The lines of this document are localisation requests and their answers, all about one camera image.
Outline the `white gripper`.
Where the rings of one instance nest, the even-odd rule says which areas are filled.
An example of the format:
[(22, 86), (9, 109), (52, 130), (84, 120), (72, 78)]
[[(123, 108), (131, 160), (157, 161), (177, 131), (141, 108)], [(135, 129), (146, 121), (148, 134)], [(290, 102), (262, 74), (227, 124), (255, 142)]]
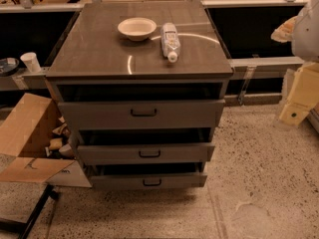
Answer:
[(294, 81), (279, 114), (279, 121), (299, 126), (319, 103), (319, 63), (306, 63), (294, 73)]

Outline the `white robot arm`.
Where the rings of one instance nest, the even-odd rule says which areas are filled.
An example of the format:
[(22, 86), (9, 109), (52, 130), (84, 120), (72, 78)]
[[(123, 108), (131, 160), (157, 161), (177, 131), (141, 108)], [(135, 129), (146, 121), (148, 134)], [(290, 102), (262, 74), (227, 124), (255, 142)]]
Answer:
[(304, 64), (294, 73), (278, 119), (298, 126), (319, 103), (319, 0), (310, 0), (299, 12), (292, 33), (292, 52)]

